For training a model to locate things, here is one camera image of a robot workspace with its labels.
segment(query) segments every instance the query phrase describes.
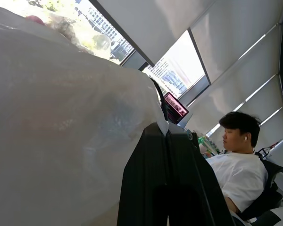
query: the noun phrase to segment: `window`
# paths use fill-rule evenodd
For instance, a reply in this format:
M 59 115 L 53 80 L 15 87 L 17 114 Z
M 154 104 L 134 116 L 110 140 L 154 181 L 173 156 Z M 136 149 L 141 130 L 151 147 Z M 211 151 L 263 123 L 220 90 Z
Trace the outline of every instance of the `window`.
M 111 60 L 116 64 L 120 64 L 133 51 L 133 47 L 88 0 L 0 0 L 0 7 L 6 8 L 23 17 L 34 16 L 35 12 L 37 12 L 38 17 L 40 17 L 42 15 L 42 9 L 44 8 L 49 12 L 48 14 L 46 12 L 43 13 L 44 18 L 48 18 L 47 15 L 50 15 L 50 11 L 53 11 L 57 12 L 58 15 L 74 19 L 77 24 L 83 23 L 84 26 L 88 26 L 92 30 L 94 28 L 99 34 L 93 37 L 90 37 L 90 34 L 84 35 L 84 40 L 80 40 L 80 38 L 77 37 L 81 41 L 80 43 L 83 43 L 84 47 L 91 50 L 88 52 L 93 52 L 95 55 Z M 45 21 L 44 18 L 42 17 L 41 20 L 46 24 L 47 21 Z M 112 31 L 113 33 L 110 35 L 112 40 L 109 42 L 104 36 L 109 36 Z M 97 54 L 93 43 L 97 41 L 101 42 L 100 46 L 105 47 L 107 54 L 105 52 L 105 54 L 101 55 L 101 53 L 104 52 L 102 49 L 98 51 Z
M 164 94 L 180 98 L 205 73 L 191 37 L 186 31 L 154 67 L 143 70 L 160 85 Z

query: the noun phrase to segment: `window frame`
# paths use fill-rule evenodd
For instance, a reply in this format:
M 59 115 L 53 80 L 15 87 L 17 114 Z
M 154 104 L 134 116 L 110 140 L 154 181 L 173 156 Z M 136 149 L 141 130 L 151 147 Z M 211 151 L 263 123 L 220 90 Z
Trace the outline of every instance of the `window frame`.
M 104 18 L 106 18 L 111 23 L 112 27 L 123 36 L 124 41 L 127 41 L 133 48 L 133 50 L 120 63 L 120 66 L 138 69 L 139 71 L 143 71 L 148 65 L 151 65 L 152 67 L 155 66 L 151 62 L 151 60 L 142 52 L 142 50 L 135 44 L 135 42 L 126 34 L 126 32 L 118 25 L 118 23 L 112 18 L 112 16 L 103 8 L 103 6 L 100 5 L 97 0 L 89 0 L 89 2 L 102 14 Z M 201 93 L 203 93 L 211 85 L 208 72 L 204 66 L 191 28 L 188 28 L 187 31 L 190 35 L 193 46 L 200 60 L 204 75 L 193 86 L 187 89 L 187 91 L 183 95 L 178 98 L 178 100 L 186 107 L 188 107 L 190 103 L 192 103 L 199 95 L 201 95 Z

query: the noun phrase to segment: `fabric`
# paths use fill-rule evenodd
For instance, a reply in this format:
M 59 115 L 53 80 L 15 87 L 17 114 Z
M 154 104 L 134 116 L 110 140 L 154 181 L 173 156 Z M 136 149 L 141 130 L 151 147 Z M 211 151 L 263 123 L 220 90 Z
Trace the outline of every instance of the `fabric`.
M 252 226 L 252 224 L 243 221 L 236 213 L 230 210 L 233 220 L 236 226 Z
M 272 211 L 266 211 L 262 216 L 258 218 L 254 223 L 251 223 L 252 226 L 275 226 L 278 225 L 281 219 L 275 215 Z
M 229 197 L 240 212 L 263 192 L 268 173 L 256 155 L 227 153 L 207 161 L 215 172 L 223 195 Z

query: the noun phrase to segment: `plastic wrap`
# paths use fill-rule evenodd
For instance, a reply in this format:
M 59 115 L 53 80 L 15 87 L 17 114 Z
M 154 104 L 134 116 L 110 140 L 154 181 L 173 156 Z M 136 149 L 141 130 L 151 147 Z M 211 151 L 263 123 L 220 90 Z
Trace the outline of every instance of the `plastic wrap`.
M 43 24 L 65 36 L 81 51 L 97 57 L 109 59 L 111 55 L 111 39 L 105 34 L 95 31 L 84 16 L 77 13 L 52 12 L 45 8 L 32 6 L 26 0 L 0 0 L 0 7 L 19 16 Z
M 146 74 L 0 8 L 0 226 L 92 222 L 152 122 L 167 132 Z

